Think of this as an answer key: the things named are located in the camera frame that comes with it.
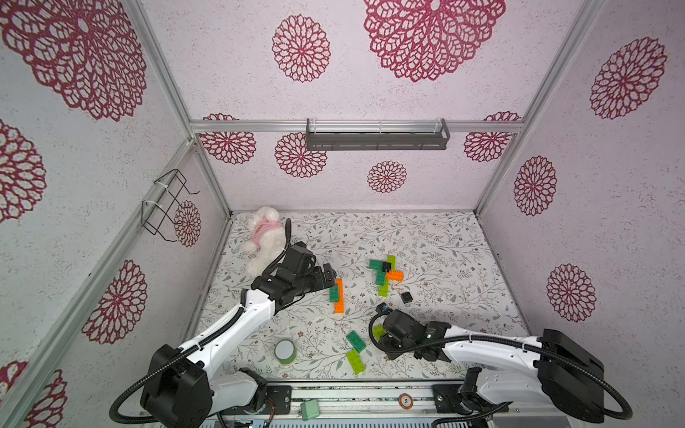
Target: green tape roll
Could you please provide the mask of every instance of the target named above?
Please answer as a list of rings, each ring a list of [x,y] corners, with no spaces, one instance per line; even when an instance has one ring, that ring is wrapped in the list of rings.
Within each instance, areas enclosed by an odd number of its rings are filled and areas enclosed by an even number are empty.
[[[273,354],[276,356],[276,359],[279,363],[290,364],[291,362],[295,361],[295,357],[297,357],[297,350],[291,341],[288,339],[283,339],[276,344]]]

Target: green box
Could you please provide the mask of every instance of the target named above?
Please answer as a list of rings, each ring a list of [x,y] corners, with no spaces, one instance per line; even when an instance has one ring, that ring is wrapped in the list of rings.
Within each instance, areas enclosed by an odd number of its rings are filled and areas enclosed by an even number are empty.
[[[340,301],[340,289],[338,284],[333,284],[333,286],[328,289],[328,301],[335,303]]]
[[[373,328],[373,337],[375,337],[376,340],[381,340],[381,336],[383,336],[385,333],[385,329],[380,324]]]
[[[304,401],[300,405],[302,420],[310,420],[319,417],[319,402],[317,400]]]
[[[347,342],[349,342],[358,353],[366,348],[366,343],[364,343],[356,331],[351,331],[350,334],[347,335]]]
[[[369,260],[369,269],[383,270],[383,260]]]
[[[359,358],[357,351],[348,352],[347,360],[349,361],[350,365],[352,366],[352,370],[354,370],[356,375],[366,370],[366,367],[364,367],[364,363],[362,363],[362,359]]]
[[[376,274],[376,285],[385,285],[385,272],[378,271],[378,273]]]

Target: table surface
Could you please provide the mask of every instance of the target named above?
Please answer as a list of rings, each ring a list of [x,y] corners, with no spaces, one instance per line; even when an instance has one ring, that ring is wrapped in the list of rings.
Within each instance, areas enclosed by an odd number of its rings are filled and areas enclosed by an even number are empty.
[[[199,331],[239,301],[253,277],[245,272],[249,255],[240,245],[250,237],[249,213],[235,215],[223,258],[203,307]],[[292,242],[304,241],[319,264],[330,263],[342,278],[345,313],[334,314],[328,291],[312,293],[279,312],[228,357],[228,375],[249,367],[267,379],[443,379],[460,378],[468,364],[416,360],[402,355],[389,361],[369,341],[375,307],[386,302],[418,321],[445,321],[475,331],[528,336],[518,308],[502,279],[483,232],[472,213],[463,212],[288,212]],[[388,297],[378,296],[369,260],[397,257],[404,281],[391,282]],[[402,292],[413,302],[404,304]],[[366,370],[355,375],[347,361],[350,331],[366,342],[360,354]],[[276,343],[295,343],[297,357],[281,365]]]

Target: metal rail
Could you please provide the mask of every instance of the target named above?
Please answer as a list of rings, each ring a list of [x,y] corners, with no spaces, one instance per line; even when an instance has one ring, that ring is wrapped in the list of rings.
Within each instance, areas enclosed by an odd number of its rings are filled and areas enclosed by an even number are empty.
[[[312,132],[435,132],[440,121],[317,121],[310,119]],[[515,134],[522,121],[447,121],[451,133],[506,132]],[[307,120],[300,121],[190,121],[193,132],[304,132]]]

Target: stuffed animal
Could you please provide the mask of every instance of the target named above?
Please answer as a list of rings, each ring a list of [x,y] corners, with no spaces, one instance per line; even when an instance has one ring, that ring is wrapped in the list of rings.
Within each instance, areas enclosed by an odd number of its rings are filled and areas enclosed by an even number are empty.
[[[252,236],[242,244],[242,250],[257,253],[247,263],[247,273],[257,277],[283,251],[286,230],[279,220],[278,211],[271,207],[261,207],[253,213],[247,221],[247,229]]]

